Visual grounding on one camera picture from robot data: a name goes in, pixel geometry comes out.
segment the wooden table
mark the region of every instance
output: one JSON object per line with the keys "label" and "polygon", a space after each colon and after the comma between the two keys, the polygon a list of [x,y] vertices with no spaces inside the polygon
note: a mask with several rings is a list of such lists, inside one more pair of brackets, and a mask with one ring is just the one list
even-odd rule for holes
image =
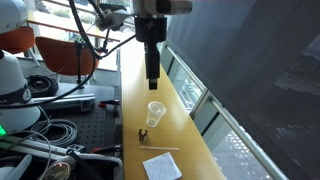
{"label": "wooden table", "polygon": [[[143,45],[124,45],[121,52],[124,178],[148,179],[142,162],[168,152],[142,150],[141,145],[145,145],[180,148],[169,152],[182,173],[182,179],[224,179],[163,68],[158,90],[149,91]],[[160,101],[167,108],[155,128],[146,125],[147,104],[151,101]],[[139,129],[149,131],[142,143],[138,138]]]}
{"label": "wooden table", "polygon": [[[37,24],[42,26],[47,26],[51,28],[56,28],[64,31],[79,33],[78,27],[73,19],[58,17],[52,14],[43,13],[39,11],[28,11],[28,23]],[[89,24],[82,23],[84,30],[87,30],[91,27]],[[96,26],[92,26],[87,31],[88,36],[93,36],[97,38],[105,38],[106,31],[101,32]],[[117,36],[117,33],[110,31],[109,40],[120,41],[120,37]]]}

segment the green light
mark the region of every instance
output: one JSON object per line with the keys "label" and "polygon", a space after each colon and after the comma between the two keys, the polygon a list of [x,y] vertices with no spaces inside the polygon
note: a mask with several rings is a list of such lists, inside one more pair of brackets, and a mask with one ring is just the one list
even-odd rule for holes
{"label": "green light", "polygon": [[0,125],[0,137],[1,137],[1,136],[4,136],[4,135],[6,135],[6,134],[7,134],[6,130],[4,130],[4,129],[2,128],[2,126]]}

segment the black panel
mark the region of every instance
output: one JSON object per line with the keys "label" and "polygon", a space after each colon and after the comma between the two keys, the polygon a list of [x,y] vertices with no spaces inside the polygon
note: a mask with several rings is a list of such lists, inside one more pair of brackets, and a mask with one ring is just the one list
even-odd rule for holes
{"label": "black panel", "polygon": [[290,179],[320,178],[320,1],[193,6],[168,44]]}

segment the clear plastic cup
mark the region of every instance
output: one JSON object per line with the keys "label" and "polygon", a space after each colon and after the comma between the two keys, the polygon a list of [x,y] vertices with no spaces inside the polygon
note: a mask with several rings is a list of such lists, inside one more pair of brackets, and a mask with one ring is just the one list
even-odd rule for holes
{"label": "clear plastic cup", "polygon": [[148,104],[147,124],[150,127],[156,127],[162,116],[166,113],[166,107],[157,101]]}

